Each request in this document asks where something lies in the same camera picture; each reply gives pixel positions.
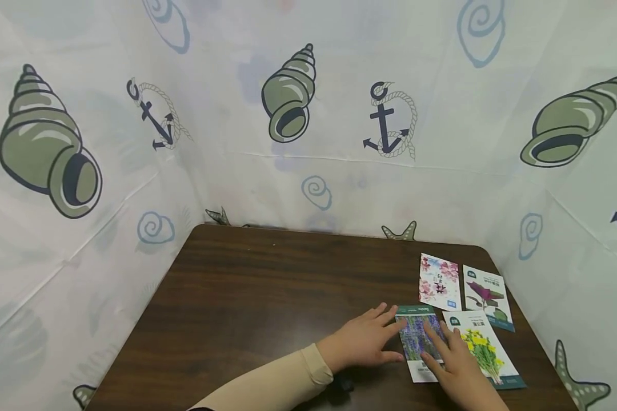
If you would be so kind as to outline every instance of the flower seed packet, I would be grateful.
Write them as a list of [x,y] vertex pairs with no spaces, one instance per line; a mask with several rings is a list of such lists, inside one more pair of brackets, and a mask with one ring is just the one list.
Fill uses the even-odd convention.
[[420,255],[418,300],[446,311],[461,311],[459,267],[427,254]]
[[482,310],[494,327],[515,332],[502,277],[464,265],[464,305],[467,310]]
[[495,389],[526,388],[482,311],[444,312],[443,319],[448,328],[459,328],[468,350]]
[[395,321],[401,319],[407,320],[407,327],[400,330],[400,341],[404,347],[404,358],[407,360],[412,381],[437,382],[434,374],[420,358],[420,353],[427,351],[440,364],[443,364],[434,343],[423,329],[423,323],[427,322],[443,341],[446,340],[439,327],[439,320],[434,314],[434,309],[429,305],[401,305],[395,314]]

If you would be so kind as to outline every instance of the arm sleeve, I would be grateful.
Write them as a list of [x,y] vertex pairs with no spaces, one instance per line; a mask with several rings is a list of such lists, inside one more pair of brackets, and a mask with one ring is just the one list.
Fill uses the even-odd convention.
[[290,411],[334,380],[315,344],[227,382],[191,410]]

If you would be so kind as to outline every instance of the finger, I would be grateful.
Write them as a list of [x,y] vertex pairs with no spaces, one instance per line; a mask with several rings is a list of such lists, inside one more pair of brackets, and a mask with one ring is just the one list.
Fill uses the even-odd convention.
[[439,352],[439,354],[441,354],[441,358],[443,358],[443,360],[448,363],[448,358],[450,358],[450,349],[448,348],[446,343],[443,342],[441,337],[439,337],[437,333],[434,332],[428,321],[423,321],[423,329],[425,330],[425,333],[428,335],[428,337],[431,339],[434,347],[436,347],[436,350]]
[[361,317],[369,320],[376,319],[385,309],[386,303],[381,303],[377,308],[370,308],[370,310],[366,311]]
[[399,352],[395,352],[395,351],[382,351],[380,358],[381,358],[382,364],[386,364],[388,362],[403,362],[404,361],[404,355],[400,354]]
[[450,341],[450,339],[452,338],[452,331],[450,330],[450,328],[448,328],[448,326],[446,325],[446,322],[443,320],[439,321],[439,328],[441,328],[443,337],[446,337],[446,341],[451,343],[452,341]]
[[466,345],[466,342],[462,338],[462,334],[459,328],[455,328],[452,330],[452,341],[450,342],[451,350],[453,346],[455,347],[455,350],[464,349],[468,351],[468,345]]
[[383,327],[384,325],[389,324],[389,321],[394,319],[396,312],[398,312],[398,306],[394,305],[389,311],[383,312],[381,315],[379,315],[379,317],[377,317],[375,321],[377,321],[378,324]]
[[386,325],[386,327],[384,327],[384,329],[388,333],[388,339],[390,339],[392,336],[394,336],[395,334],[399,333],[400,330],[405,328],[405,327],[407,327],[407,319],[401,319],[401,320],[396,321],[396,322],[394,322],[392,324]]
[[442,382],[443,379],[447,376],[448,372],[443,369],[443,367],[441,367],[441,364],[439,364],[439,362],[435,360],[433,356],[429,355],[425,351],[421,352],[420,357],[425,362],[425,365],[434,374],[436,379],[439,380],[439,382]]

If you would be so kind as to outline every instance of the wooden table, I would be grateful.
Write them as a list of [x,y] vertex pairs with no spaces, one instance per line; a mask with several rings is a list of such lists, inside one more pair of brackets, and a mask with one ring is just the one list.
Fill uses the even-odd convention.
[[[416,304],[421,252],[498,273],[480,247],[200,225],[87,409],[183,411],[382,301]],[[576,411],[511,294],[509,300],[516,333],[496,334],[528,389],[500,395],[512,411]],[[399,337],[390,349],[402,352]],[[404,363],[346,375],[355,384],[349,398],[327,390],[298,408],[456,409],[438,384],[413,384]]]

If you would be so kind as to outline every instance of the left hand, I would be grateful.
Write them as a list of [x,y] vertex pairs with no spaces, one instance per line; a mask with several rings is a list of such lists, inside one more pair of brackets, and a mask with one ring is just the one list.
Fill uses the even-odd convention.
[[370,308],[317,343],[318,350],[332,373],[338,373],[350,366],[380,366],[387,362],[404,361],[404,356],[399,352],[382,349],[392,336],[407,326],[407,320],[386,325],[394,319],[398,306],[392,306],[387,312],[384,310],[386,303]]

